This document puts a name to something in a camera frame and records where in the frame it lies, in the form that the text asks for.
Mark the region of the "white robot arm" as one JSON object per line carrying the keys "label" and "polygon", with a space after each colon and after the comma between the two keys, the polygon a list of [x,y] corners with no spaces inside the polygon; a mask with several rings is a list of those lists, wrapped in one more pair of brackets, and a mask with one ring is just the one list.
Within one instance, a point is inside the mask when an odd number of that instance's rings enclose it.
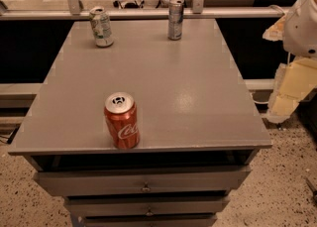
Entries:
{"label": "white robot arm", "polygon": [[317,0],[297,0],[263,38],[282,41],[288,52],[287,64],[275,73],[265,114],[269,122],[282,123],[317,86]]}

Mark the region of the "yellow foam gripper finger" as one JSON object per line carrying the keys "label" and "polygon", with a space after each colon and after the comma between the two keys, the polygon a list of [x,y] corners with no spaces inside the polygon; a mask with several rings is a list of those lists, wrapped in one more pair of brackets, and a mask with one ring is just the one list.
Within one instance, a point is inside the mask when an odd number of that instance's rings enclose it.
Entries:
{"label": "yellow foam gripper finger", "polygon": [[285,19],[286,16],[282,16],[273,25],[266,29],[263,33],[263,38],[273,42],[282,41]]}
{"label": "yellow foam gripper finger", "polygon": [[287,120],[317,86],[317,58],[296,57],[290,64],[281,63],[275,73],[273,93],[269,97],[266,118],[270,123]]}

